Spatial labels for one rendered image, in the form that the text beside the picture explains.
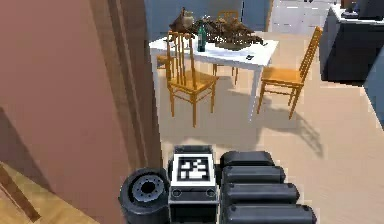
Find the beige round vase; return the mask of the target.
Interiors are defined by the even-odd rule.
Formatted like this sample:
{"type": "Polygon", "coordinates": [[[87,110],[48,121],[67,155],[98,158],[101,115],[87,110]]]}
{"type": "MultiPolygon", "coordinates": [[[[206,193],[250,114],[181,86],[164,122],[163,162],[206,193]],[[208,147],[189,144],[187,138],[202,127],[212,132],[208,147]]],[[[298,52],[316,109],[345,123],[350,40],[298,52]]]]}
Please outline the beige round vase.
{"type": "Polygon", "coordinates": [[[185,11],[183,16],[183,26],[188,28],[194,23],[194,17],[192,11],[185,11]]]}

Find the green glass bottle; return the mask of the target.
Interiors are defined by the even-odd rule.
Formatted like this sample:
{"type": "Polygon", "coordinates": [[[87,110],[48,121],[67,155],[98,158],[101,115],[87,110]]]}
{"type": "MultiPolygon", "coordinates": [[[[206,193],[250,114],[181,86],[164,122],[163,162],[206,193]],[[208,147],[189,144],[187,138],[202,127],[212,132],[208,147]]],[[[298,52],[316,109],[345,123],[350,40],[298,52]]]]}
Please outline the green glass bottle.
{"type": "Polygon", "coordinates": [[[205,52],[206,30],[205,25],[201,24],[198,29],[198,52],[205,52]]]}

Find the orange wooden chair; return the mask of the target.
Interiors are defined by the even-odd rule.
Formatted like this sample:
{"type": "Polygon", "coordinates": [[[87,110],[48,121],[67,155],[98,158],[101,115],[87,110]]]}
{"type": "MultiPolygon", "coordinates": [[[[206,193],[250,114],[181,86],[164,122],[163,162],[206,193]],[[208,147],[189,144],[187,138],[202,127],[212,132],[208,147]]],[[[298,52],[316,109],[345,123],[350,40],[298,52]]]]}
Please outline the orange wooden chair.
{"type": "Polygon", "coordinates": [[[159,54],[156,57],[157,60],[157,68],[158,69],[167,69],[170,64],[170,57],[166,54],[159,54]]]}
{"type": "MultiPolygon", "coordinates": [[[[233,20],[238,18],[238,12],[235,10],[230,10],[230,11],[220,11],[218,13],[218,18],[219,19],[224,19],[225,21],[228,20],[233,20]]],[[[214,64],[213,65],[213,74],[216,75],[218,71],[219,64],[214,64]]],[[[232,75],[235,77],[235,80],[238,80],[238,72],[239,69],[233,67],[232,68],[232,75]]]]}
{"type": "Polygon", "coordinates": [[[209,96],[210,112],[214,112],[216,84],[218,76],[209,75],[195,69],[193,38],[189,33],[169,31],[166,36],[167,58],[171,59],[174,49],[174,68],[166,69],[167,89],[170,97],[171,115],[175,116],[175,99],[181,99],[192,106],[192,126],[197,124],[197,103],[209,96]]]}
{"type": "Polygon", "coordinates": [[[309,45],[306,49],[300,67],[295,69],[265,67],[261,74],[261,90],[256,112],[259,113],[265,93],[286,95],[289,97],[288,105],[291,107],[289,118],[292,118],[296,109],[299,96],[304,87],[305,80],[311,68],[314,55],[319,46],[323,30],[316,26],[309,45]],[[267,89],[267,86],[289,88],[290,92],[274,91],[267,89]]]}

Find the brown wooden door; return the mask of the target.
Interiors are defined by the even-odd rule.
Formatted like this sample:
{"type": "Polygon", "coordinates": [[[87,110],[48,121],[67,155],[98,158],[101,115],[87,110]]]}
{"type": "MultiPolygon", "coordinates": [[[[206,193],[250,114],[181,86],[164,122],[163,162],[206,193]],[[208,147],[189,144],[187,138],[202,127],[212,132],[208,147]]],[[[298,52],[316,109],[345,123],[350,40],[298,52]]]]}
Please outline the brown wooden door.
{"type": "Polygon", "coordinates": [[[0,161],[44,224],[123,224],[125,178],[162,164],[144,0],[0,0],[0,161]]]}

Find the brown house plant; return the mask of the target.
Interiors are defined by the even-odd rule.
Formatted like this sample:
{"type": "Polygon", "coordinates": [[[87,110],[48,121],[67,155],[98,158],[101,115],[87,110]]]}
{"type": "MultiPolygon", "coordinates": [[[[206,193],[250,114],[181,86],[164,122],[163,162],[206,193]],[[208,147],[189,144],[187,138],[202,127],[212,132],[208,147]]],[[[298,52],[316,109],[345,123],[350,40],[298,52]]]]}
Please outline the brown house plant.
{"type": "Polygon", "coordinates": [[[253,31],[246,27],[238,18],[225,21],[218,17],[211,19],[209,16],[204,16],[201,19],[194,20],[192,26],[185,28],[183,26],[185,11],[185,8],[182,8],[178,17],[169,25],[172,31],[190,33],[193,37],[197,37],[200,25],[204,24],[206,42],[214,43],[216,47],[238,51],[245,47],[250,47],[252,44],[267,45],[263,38],[254,35],[253,31]]]}

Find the white dining table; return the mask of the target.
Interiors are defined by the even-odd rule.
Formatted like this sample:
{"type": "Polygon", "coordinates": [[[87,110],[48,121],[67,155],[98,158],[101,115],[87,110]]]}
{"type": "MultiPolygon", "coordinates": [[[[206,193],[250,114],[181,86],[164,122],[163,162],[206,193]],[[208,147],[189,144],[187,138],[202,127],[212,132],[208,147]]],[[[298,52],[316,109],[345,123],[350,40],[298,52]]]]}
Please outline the white dining table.
{"type": "MultiPolygon", "coordinates": [[[[267,42],[266,46],[261,44],[252,44],[250,47],[246,47],[239,51],[231,51],[223,48],[216,47],[213,43],[206,44],[205,52],[196,52],[197,41],[192,41],[192,47],[194,52],[194,58],[200,62],[206,63],[217,63],[223,64],[230,67],[237,67],[246,70],[253,71],[252,79],[252,90],[251,97],[249,102],[248,109],[248,120],[252,120],[252,115],[254,113],[255,101],[256,101],[256,92],[258,87],[258,82],[260,80],[260,75],[264,67],[266,67],[270,59],[275,52],[278,42],[274,40],[265,40],[267,42]],[[252,60],[247,60],[247,55],[253,55],[252,60]]],[[[152,41],[149,43],[150,47],[150,56],[152,63],[152,73],[153,73],[153,83],[155,90],[155,99],[157,111],[160,111],[160,87],[159,87],[159,76],[157,72],[157,60],[156,57],[159,54],[163,54],[167,50],[167,43],[165,38],[162,37],[158,40],[152,41]]]]}

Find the dark grey kitchen counter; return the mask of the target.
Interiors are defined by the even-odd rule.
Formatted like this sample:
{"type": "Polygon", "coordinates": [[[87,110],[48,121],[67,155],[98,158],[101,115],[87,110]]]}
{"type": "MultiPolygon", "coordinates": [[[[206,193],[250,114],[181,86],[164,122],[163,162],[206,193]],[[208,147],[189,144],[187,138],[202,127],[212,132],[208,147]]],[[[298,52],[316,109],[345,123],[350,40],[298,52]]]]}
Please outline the dark grey kitchen counter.
{"type": "Polygon", "coordinates": [[[319,44],[322,81],[362,85],[384,45],[384,20],[341,17],[344,9],[331,5],[319,44]]]}

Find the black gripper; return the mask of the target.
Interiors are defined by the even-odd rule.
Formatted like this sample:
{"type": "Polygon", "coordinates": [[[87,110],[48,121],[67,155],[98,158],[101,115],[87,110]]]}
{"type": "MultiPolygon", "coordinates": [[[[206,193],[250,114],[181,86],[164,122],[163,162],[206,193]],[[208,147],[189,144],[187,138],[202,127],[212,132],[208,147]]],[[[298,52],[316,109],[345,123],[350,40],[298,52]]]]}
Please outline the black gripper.
{"type": "Polygon", "coordinates": [[[126,224],[170,224],[169,181],[164,168],[141,168],[122,184],[118,200],[126,224]]]}

